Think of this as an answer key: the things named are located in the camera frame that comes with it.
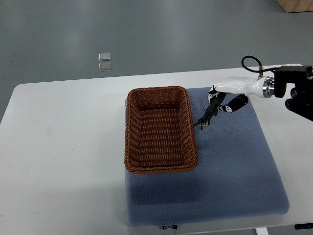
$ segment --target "black cable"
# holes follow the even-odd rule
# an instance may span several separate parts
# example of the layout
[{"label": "black cable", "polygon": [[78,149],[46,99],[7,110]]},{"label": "black cable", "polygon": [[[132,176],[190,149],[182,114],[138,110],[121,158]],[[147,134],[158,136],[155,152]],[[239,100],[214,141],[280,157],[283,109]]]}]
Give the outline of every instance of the black cable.
[{"label": "black cable", "polygon": [[258,58],[254,57],[254,56],[252,56],[252,55],[246,55],[246,56],[241,60],[241,65],[242,65],[243,68],[245,68],[246,70],[248,70],[248,71],[250,71],[250,72],[257,72],[257,73],[260,73],[260,72],[267,72],[267,71],[273,71],[273,70],[279,69],[279,67],[274,67],[274,68],[269,68],[269,69],[265,69],[265,70],[252,70],[252,69],[249,69],[247,66],[245,66],[244,61],[245,61],[246,58],[254,59],[256,62],[258,62],[259,67],[262,67],[262,64],[261,64],[261,61],[260,61]]}]

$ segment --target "white table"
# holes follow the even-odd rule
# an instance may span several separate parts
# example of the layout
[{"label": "white table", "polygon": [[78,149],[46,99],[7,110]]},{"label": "white table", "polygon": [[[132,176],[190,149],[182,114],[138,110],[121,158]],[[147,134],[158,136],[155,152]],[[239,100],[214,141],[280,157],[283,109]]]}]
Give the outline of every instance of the white table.
[{"label": "white table", "polygon": [[[8,234],[146,235],[125,224],[125,98],[138,87],[210,87],[242,68],[21,84],[0,125],[0,230]],[[285,98],[251,96],[290,210],[179,225],[177,234],[313,222],[313,122]]]}]

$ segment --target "wicker basket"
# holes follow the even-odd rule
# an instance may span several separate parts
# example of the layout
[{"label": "wicker basket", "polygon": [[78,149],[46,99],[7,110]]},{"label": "wicker basket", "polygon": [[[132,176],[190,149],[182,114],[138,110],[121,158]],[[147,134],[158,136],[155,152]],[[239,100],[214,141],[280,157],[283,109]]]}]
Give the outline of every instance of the wicker basket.
[{"label": "wicker basket", "polygon": [[126,107],[125,167],[134,174],[185,172],[198,164],[188,92],[138,88]]}]

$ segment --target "gray floor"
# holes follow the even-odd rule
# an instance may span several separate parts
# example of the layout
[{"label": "gray floor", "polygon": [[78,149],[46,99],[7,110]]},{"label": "gray floor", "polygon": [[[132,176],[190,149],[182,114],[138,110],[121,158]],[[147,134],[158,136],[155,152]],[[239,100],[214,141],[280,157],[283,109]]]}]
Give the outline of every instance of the gray floor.
[{"label": "gray floor", "polygon": [[[0,120],[21,83],[237,68],[249,54],[313,65],[312,26],[313,12],[286,14],[275,0],[0,0]],[[98,72],[107,51],[112,70]],[[216,233],[230,234],[256,233]]]}]

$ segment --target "blue mat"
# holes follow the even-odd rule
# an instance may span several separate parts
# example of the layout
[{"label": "blue mat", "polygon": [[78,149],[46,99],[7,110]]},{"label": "blue mat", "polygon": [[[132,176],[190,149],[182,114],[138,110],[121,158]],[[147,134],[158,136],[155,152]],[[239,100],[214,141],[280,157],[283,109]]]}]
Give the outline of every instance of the blue mat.
[{"label": "blue mat", "polygon": [[[187,89],[194,123],[208,106],[209,88]],[[235,95],[227,94],[223,104]],[[288,198],[252,104],[219,112],[195,127],[197,168],[185,173],[134,175],[126,171],[129,226],[176,225],[284,214]]]}]

